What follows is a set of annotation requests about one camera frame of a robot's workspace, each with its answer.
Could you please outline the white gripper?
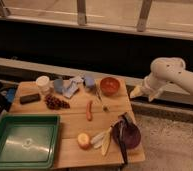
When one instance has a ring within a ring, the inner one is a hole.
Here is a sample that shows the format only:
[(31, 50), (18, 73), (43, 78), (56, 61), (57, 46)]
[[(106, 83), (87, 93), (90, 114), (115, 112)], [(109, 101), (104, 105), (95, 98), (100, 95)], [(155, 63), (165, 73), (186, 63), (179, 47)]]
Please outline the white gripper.
[(148, 96), (148, 101), (152, 102), (154, 99), (160, 96), (163, 92), (162, 86), (164, 82), (159, 80), (153, 74), (146, 76), (142, 82), (142, 88), (140, 85), (134, 87), (130, 92), (131, 98), (140, 97), (144, 94)]

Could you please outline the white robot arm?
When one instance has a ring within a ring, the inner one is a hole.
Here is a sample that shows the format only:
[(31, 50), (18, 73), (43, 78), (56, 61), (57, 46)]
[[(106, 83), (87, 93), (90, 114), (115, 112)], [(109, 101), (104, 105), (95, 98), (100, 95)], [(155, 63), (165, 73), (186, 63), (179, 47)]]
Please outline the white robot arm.
[(151, 62), (150, 70), (143, 82), (130, 92), (131, 98), (147, 95), (151, 102), (163, 93), (163, 87), (170, 82), (193, 95), (193, 72), (186, 69), (182, 58), (156, 58)]

